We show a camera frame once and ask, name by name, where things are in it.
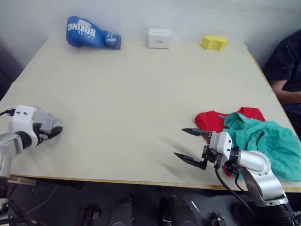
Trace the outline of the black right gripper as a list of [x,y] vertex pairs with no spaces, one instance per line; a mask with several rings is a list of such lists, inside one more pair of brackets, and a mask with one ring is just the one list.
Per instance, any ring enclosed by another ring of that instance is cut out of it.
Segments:
[[204,146],[203,153],[202,153],[203,161],[196,161],[194,158],[180,153],[174,153],[174,154],[178,158],[186,162],[187,164],[205,170],[207,162],[209,161],[211,163],[214,163],[216,159],[217,146],[220,139],[220,134],[216,133],[215,131],[210,132],[198,128],[185,128],[182,129],[182,131],[197,137],[201,136],[207,139],[207,144]]

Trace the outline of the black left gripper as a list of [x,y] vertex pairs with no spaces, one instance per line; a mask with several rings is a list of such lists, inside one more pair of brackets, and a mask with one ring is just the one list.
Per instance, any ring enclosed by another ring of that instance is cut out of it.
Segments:
[[41,130],[41,123],[33,123],[32,129],[35,134],[35,146],[38,146],[42,142],[45,142],[46,140],[50,140],[57,135],[59,135],[63,131],[63,126],[56,126],[52,128],[51,130]]

